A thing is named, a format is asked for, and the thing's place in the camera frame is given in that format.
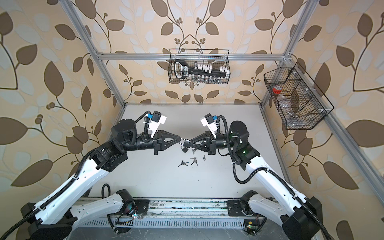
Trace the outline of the black padlock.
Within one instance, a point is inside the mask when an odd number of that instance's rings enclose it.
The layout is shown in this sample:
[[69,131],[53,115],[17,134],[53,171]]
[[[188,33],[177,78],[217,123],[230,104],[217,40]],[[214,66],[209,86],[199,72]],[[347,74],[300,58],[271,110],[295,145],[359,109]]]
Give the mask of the black padlock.
[[181,150],[186,153],[188,152],[189,148],[188,147],[185,147],[185,146],[181,146]]

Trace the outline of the silver key bunch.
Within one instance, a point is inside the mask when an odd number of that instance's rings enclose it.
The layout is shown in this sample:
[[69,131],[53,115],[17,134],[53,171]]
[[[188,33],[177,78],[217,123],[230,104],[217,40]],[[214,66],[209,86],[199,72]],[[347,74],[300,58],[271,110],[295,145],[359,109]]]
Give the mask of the silver key bunch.
[[198,165],[198,160],[197,160],[197,158],[191,158],[191,160],[193,160],[193,162],[191,163],[191,165],[193,165],[193,164]]
[[188,164],[189,164],[189,162],[184,162],[184,161],[182,161],[182,162],[180,163],[179,167],[180,167],[180,166],[188,166]]

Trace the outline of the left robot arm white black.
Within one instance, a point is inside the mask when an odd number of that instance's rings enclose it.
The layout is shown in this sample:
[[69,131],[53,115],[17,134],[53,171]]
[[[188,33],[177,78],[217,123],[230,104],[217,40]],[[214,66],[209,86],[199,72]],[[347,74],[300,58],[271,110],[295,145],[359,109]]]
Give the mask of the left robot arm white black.
[[5,240],[24,223],[29,223],[31,240],[64,240],[81,221],[121,211],[132,200],[126,190],[98,201],[98,210],[93,205],[74,207],[74,203],[127,160],[127,152],[152,149],[157,155],[159,151],[180,142],[180,136],[158,130],[163,123],[163,119],[155,120],[154,115],[148,114],[145,116],[145,130],[139,135],[136,121],[120,120],[111,129],[111,139],[89,151],[64,184],[44,200],[24,205],[21,209],[23,218],[10,227],[1,239]]

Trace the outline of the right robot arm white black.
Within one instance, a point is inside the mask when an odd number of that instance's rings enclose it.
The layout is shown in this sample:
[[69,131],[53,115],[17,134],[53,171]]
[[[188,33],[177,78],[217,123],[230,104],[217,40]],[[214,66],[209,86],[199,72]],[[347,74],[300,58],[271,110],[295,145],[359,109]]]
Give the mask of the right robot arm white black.
[[208,114],[201,123],[209,130],[185,140],[184,148],[209,155],[227,149],[236,182],[244,185],[256,178],[274,198],[269,200],[256,191],[248,191],[241,197],[244,215],[266,217],[281,226],[290,240],[310,240],[317,232],[322,232],[327,240],[332,238],[323,224],[321,202],[315,197],[307,198],[270,167],[248,142],[250,133],[243,122],[234,121],[229,125],[224,116]]

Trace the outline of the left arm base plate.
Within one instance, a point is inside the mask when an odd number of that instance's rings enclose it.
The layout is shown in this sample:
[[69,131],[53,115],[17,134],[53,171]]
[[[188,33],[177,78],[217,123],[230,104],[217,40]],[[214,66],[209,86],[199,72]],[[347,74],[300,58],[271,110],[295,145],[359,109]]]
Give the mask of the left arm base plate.
[[132,202],[123,204],[123,207],[116,213],[112,214],[112,216],[120,216],[120,215],[145,215],[149,210],[150,200],[147,199],[135,199]]

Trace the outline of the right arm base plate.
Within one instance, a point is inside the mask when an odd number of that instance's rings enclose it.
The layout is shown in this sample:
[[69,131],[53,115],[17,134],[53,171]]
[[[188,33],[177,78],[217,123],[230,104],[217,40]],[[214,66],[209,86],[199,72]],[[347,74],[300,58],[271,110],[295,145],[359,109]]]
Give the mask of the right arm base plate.
[[260,204],[241,200],[228,200],[226,203],[230,217],[264,217],[265,211]]

